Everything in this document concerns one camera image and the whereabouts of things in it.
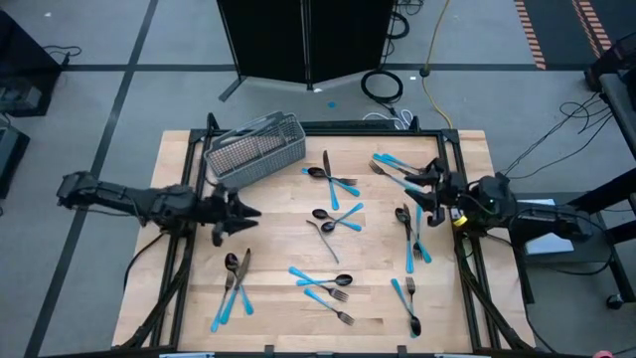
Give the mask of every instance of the orange striped tape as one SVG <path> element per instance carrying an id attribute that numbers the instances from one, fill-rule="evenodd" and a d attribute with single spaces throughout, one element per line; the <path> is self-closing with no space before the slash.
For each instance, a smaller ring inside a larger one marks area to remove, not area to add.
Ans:
<path id="1" fill-rule="evenodd" d="M 612 47 L 612 43 L 611 41 L 609 41 L 609 38 L 607 37 L 607 34 L 603 29 L 603 25 L 600 23 L 600 20 L 598 20 L 598 16 L 596 16 L 596 12 L 594 11 L 592 4 L 587 0 L 577 1 L 580 5 L 581 10 L 583 11 L 585 18 L 587 18 L 587 22 L 589 22 L 589 25 L 592 28 L 592 32 L 594 33 L 596 40 L 598 40 L 598 43 L 603 48 L 603 51 L 609 50 Z"/>
<path id="2" fill-rule="evenodd" d="M 516 0 L 515 5 L 517 6 L 519 20 L 521 20 L 521 25 L 523 26 L 524 33 L 526 34 L 526 38 L 528 39 L 528 44 L 530 46 L 530 51 L 533 54 L 535 65 L 537 65 L 538 69 L 545 70 L 546 59 L 544 58 L 544 53 L 541 51 L 541 46 L 539 46 L 539 41 L 537 40 L 537 36 L 535 35 L 533 24 L 530 22 L 528 11 L 526 11 L 526 4 L 523 0 Z"/>

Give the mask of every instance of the wire basket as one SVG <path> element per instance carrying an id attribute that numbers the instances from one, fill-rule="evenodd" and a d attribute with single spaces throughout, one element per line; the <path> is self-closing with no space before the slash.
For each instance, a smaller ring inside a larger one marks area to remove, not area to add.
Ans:
<path id="1" fill-rule="evenodd" d="M 275 112 L 216 138 L 208 166 L 227 187 L 243 188 L 305 157 L 305 131 L 293 113 Z"/>

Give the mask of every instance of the wooden tabletop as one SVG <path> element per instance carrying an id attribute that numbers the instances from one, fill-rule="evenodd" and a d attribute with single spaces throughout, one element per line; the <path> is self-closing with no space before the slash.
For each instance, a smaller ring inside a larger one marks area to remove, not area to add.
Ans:
<path id="1" fill-rule="evenodd" d="M 492 175 L 484 132 L 459 133 L 468 180 Z M 188 135 L 187 131 L 164 132 L 153 187 L 179 183 Z M 329 150 L 334 175 L 357 178 L 362 193 L 357 198 L 337 188 L 341 209 L 335 216 L 358 203 L 365 206 L 349 218 L 363 227 L 362 232 L 339 226 L 326 237 L 340 259 L 339 265 L 315 229 L 305 222 L 309 219 L 320 223 L 311 216 L 316 208 L 333 213 L 327 182 L 301 173 L 301 168 L 322 166 L 324 149 Z M 375 152 L 391 153 L 412 165 L 424 166 L 437 156 L 437 146 L 434 138 L 426 137 L 307 137 L 305 159 L 240 191 L 244 203 L 263 213 L 257 218 L 257 227 L 226 238 L 220 248 L 212 245 L 210 226 L 198 230 L 179 350 L 261 352 L 264 345 L 273 344 L 276 352 L 396 352 L 398 345 L 405 345 L 409 353 L 471 351 L 448 220 L 437 228 L 421 227 L 432 263 L 415 262 L 415 273 L 411 275 L 416 284 L 414 311 L 421 321 L 422 333 L 415 339 L 409 336 L 407 313 L 391 286 L 391 278 L 397 278 L 405 291 L 407 276 L 404 228 L 394 209 L 407 203 L 415 213 L 415 205 L 401 186 L 371 171 L 368 162 Z M 156 227 L 141 229 L 136 250 L 157 233 Z M 493 234 L 507 238 L 504 230 Z M 168 240 L 163 239 L 144 253 L 131 270 L 113 344 L 129 338 L 155 304 L 167 244 Z M 211 333 L 227 275 L 224 257 L 232 252 L 242 260 L 247 248 L 251 248 L 251 263 L 243 285 L 255 313 L 245 314 L 239 296 L 230 322 Z M 520 336 L 534 345 L 512 251 L 486 240 L 482 241 L 482 250 L 493 302 Z M 335 301 L 319 287 L 312 289 L 354 317 L 355 324 L 345 325 L 335 313 L 307 297 L 303 287 L 295 285 L 298 277 L 287 272 L 291 266 L 313 278 L 351 274 L 353 284 L 342 288 L 349 294 L 347 303 Z M 476 299 L 475 302 L 482 345 L 488 346 L 483 310 Z M 167 322 L 172 320 L 172 313 L 171 306 Z M 166 323 L 164 343 L 169 331 Z"/>

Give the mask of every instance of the metal frame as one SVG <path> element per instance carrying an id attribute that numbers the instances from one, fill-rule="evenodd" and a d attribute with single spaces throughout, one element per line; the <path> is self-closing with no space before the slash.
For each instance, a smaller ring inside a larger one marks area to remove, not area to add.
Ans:
<path id="1" fill-rule="evenodd" d="M 459 134 L 454 129 L 442 129 L 442 130 L 420 130 L 418 119 L 415 118 L 411 124 L 411 128 L 408 130 L 377 130 L 377 129 L 329 129 L 329 128 L 307 128 L 305 130 L 307 135 L 310 136 L 421 136 L 421 137 L 433 137 L 437 141 L 437 150 L 440 158 L 443 160 L 445 169 L 449 169 L 448 154 L 446 152 L 446 143 L 450 143 L 453 149 L 453 159 L 455 160 L 457 172 L 466 181 L 466 171 L 464 167 L 463 156 L 461 153 L 461 147 L 459 143 Z M 220 130 L 214 117 L 209 114 L 208 116 L 208 129 L 193 129 L 190 131 L 190 137 L 188 142 L 188 150 L 186 152 L 186 161 L 183 168 L 181 183 L 188 185 L 192 176 L 192 167 L 195 161 L 195 147 L 198 143 L 203 141 L 204 151 L 211 145 L 212 137 L 222 135 L 228 132 L 227 130 Z M 199 173 L 197 175 L 195 191 L 198 195 L 203 193 L 206 173 L 206 162 L 200 158 Z M 149 321 L 153 314 L 160 314 L 152 326 L 140 327 L 142 333 L 135 334 L 126 342 L 123 346 L 114 347 L 110 351 L 102 352 L 87 352 L 74 355 L 65 355 L 66 357 L 75 358 L 88 358 L 88 357 L 158 357 L 160 354 L 169 354 L 178 352 L 179 336 L 181 333 L 181 323 L 183 321 L 183 311 L 185 308 L 186 291 L 188 287 L 188 278 L 192 263 L 194 241 L 196 237 L 196 230 L 198 225 L 192 224 L 188 228 L 187 235 L 172 235 L 170 238 L 170 244 L 166 256 L 166 264 L 164 265 L 164 273 L 161 282 L 160 298 L 159 302 L 153 310 L 150 312 L 146 322 Z M 463 250 L 462 240 L 464 238 L 453 231 L 453 239 L 455 242 L 455 254 L 457 255 L 458 262 L 465 260 L 466 253 Z M 179 269 L 174 274 L 175 260 L 177 257 L 177 250 L 179 247 L 179 241 L 185 240 L 185 248 L 183 258 L 180 263 Z M 476 267 L 476 276 L 478 277 L 479 284 L 486 292 L 486 295 L 490 297 L 490 291 L 488 288 L 488 281 L 483 262 L 483 256 L 481 247 L 478 240 L 471 239 L 473 245 L 473 255 Z M 171 289 L 175 287 L 175 283 L 178 284 L 178 289 Z M 475 313 L 475 304 L 473 301 L 473 291 L 470 286 L 462 280 L 461 282 L 462 293 L 464 298 L 464 306 L 466 310 L 466 319 L 468 324 L 468 331 L 470 334 L 471 347 L 474 354 L 488 354 L 492 357 L 576 357 L 571 355 L 559 355 L 559 354 L 545 354 L 533 351 L 518 351 L 518 350 L 502 350 L 499 342 L 498 330 L 493 323 L 492 317 L 486 315 L 486 324 L 488 327 L 488 336 L 490 338 L 491 347 L 483 347 L 481 344 L 481 337 L 479 333 L 479 323 Z M 170 339 L 168 345 L 160 345 L 162 327 L 164 324 L 165 308 L 168 305 L 174 295 L 176 294 L 176 304 L 174 311 L 174 318 L 172 321 L 172 329 L 170 333 Z M 142 347 L 144 341 L 146 341 L 148 335 L 152 331 L 150 337 L 150 346 Z M 434 357 L 434 353 L 426 354 L 408 354 L 405 346 L 397 346 L 396 353 L 334 353 L 334 352 L 322 352 L 322 353 L 309 353 L 309 356 L 315 355 L 316 357 L 325 356 L 330 357 L 337 354 L 338 357 L 377 357 L 377 358 L 405 358 L 405 357 Z M 215 353 L 215 357 L 274 357 L 274 347 L 265 346 L 263 352 L 221 352 Z M 308 357 L 308 353 L 275 353 L 276 357 L 287 358 L 305 358 Z M 192 354 L 191 358 L 199 358 L 203 355 L 196 353 Z"/>

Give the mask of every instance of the spoon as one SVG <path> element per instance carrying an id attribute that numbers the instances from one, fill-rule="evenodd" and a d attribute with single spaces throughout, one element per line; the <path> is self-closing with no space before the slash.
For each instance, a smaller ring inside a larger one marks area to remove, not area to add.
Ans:
<path id="1" fill-rule="evenodd" d="M 325 224 L 323 224 L 320 227 L 320 230 L 322 230 L 323 233 L 331 233 L 332 231 L 334 231 L 334 229 L 336 228 L 336 224 L 342 222 L 343 220 L 347 219 L 348 217 L 350 217 L 352 214 L 354 214 L 355 212 L 361 210 L 362 208 L 364 208 L 365 205 L 363 203 L 358 203 L 358 205 L 356 205 L 353 209 L 351 209 L 347 214 L 341 216 L 339 219 L 337 219 L 336 221 L 333 222 L 326 222 Z"/>
<path id="2" fill-rule="evenodd" d="M 239 279 L 239 277 L 237 276 L 237 273 L 239 271 L 239 258 L 237 258 L 237 256 L 233 253 L 229 253 L 226 255 L 226 269 L 231 271 L 235 275 L 235 277 Z M 245 313 L 247 313 L 247 315 L 253 314 L 254 308 L 252 307 L 251 302 L 249 302 L 249 299 L 247 299 L 247 294 L 242 288 L 242 285 L 238 289 L 240 290 L 240 296 L 242 297 L 242 305 L 245 307 Z"/>
<path id="3" fill-rule="evenodd" d="M 311 212 L 311 215 L 313 215 L 313 216 L 314 216 L 314 218 L 316 218 L 316 219 L 320 219 L 320 220 L 323 220 L 323 219 L 336 220 L 336 219 L 332 218 L 332 217 L 331 217 L 331 216 L 327 213 L 327 211 L 326 211 L 326 210 L 323 210 L 323 209 L 315 209 L 314 211 L 312 211 L 312 212 Z M 342 225 L 344 225 L 344 226 L 346 226 L 346 227 L 349 227 L 349 228 L 351 228 L 351 229 L 353 229 L 353 230 L 355 230 L 355 231 L 357 231 L 357 232 L 362 231 L 362 227 L 361 227 L 360 225 L 358 225 L 358 224 L 350 223 L 350 222 L 348 222 L 348 221 L 344 221 L 344 220 L 343 220 L 343 221 L 341 221 L 341 222 L 340 222 L 340 224 L 342 224 Z"/>
<path id="4" fill-rule="evenodd" d="M 325 172 L 325 170 L 323 168 L 319 168 L 319 167 L 311 167 L 309 169 L 307 169 L 307 173 L 309 175 L 311 175 L 314 178 L 327 178 L 327 179 L 331 179 L 331 180 L 337 180 L 345 185 L 349 185 L 349 186 L 353 186 L 358 184 L 358 179 L 347 179 L 347 178 L 335 178 L 335 177 L 330 177 L 329 175 L 327 175 L 327 173 Z"/>
<path id="5" fill-rule="evenodd" d="M 399 299 L 401 300 L 401 303 L 404 305 L 404 308 L 406 308 L 406 311 L 410 315 L 410 321 L 409 321 L 410 331 L 413 333 L 415 337 L 418 337 L 421 334 L 421 323 L 419 323 L 419 318 L 415 317 L 413 312 L 411 312 L 410 309 L 408 308 L 408 304 L 406 304 L 406 299 L 404 298 L 404 295 L 401 292 L 401 288 L 399 287 L 398 280 L 395 278 L 392 278 L 391 284 L 394 286 L 394 289 L 396 290 L 397 295 L 399 296 Z"/>
<path id="6" fill-rule="evenodd" d="M 396 217 L 406 228 L 406 272 L 413 273 L 413 252 L 410 246 L 410 212 L 406 204 L 404 204 L 404 208 L 396 208 Z"/>
<path id="7" fill-rule="evenodd" d="M 353 282 L 353 280 L 354 280 L 354 278 L 351 277 L 350 274 L 341 273 L 341 274 L 338 274 L 338 276 L 336 276 L 335 279 L 319 279 L 319 280 L 315 280 L 314 282 L 318 282 L 318 283 L 335 282 L 336 284 L 338 284 L 340 286 L 345 286 L 345 285 L 350 285 L 351 282 Z M 299 279 L 296 282 L 296 285 L 299 285 L 299 286 L 309 285 L 309 284 L 313 284 L 313 282 L 308 281 L 306 279 Z"/>

